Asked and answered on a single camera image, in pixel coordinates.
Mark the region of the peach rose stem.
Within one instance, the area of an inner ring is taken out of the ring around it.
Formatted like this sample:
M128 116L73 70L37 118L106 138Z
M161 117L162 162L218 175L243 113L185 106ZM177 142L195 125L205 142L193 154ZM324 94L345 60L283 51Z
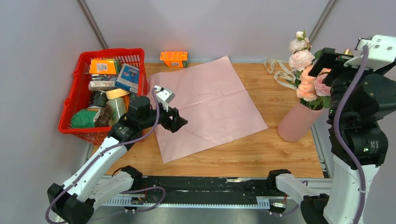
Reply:
M316 110L319 102L318 96L314 89L313 83L301 83L297 90L297 97L300 98L300 103L311 110Z
M314 81L314 88L316 95L318 96L318 100L322 104L323 108L327 109L330 106L330 86L324 84L324 79L330 73L330 69L324 68L317 76L316 80Z

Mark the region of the purple wrapping paper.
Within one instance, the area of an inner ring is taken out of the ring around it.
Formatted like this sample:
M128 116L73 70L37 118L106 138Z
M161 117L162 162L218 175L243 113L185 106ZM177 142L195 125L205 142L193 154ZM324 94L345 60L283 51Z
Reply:
M267 129L259 110L224 56L212 62L148 78L150 87L169 88L187 124L175 133L156 128L164 163Z

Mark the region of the cream printed ribbon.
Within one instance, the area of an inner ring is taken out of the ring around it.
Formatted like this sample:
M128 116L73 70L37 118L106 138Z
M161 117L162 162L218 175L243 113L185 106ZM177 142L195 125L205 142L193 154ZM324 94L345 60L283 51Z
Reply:
M286 67L287 61L276 60L276 59L267 59L263 62L265 70L273 75L273 79L283 87L296 90L295 81L298 78L295 75L295 72L288 69Z

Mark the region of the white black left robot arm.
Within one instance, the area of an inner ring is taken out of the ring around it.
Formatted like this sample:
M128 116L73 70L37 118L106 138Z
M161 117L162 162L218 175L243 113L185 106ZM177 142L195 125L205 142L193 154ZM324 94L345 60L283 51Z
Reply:
M157 125L162 125L175 133L188 123L179 115L177 108L169 107L167 102L160 103L160 97L155 96L154 100L155 109L148 97L135 97L129 104L128 112L112 126L95 154L63 184L54 183L48 188L50 205L45 219L49 224L53 223L49 217L50 211L61 217L64 224L85 224L98 207L117 194L127 190L133 194L141 191L142 174L131 166L122 168L105 182L98 182L135 143L150 135L143 135L143 130L149 128L153 132Z

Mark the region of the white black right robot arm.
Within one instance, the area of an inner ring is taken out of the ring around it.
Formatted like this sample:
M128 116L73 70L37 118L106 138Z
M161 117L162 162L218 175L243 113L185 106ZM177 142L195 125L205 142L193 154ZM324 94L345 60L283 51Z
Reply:
M330 69L324 82L330 89L328 123L334 177L330 194L318 193L286 169L269 172L266 188L281 192L299 206L308 224L361 224L365 200L374 176L384 163L389 141L378 121L396 110L396 83L385 76L396 56L374 56L370 46L360 56L323 48L309 72L318 77Z

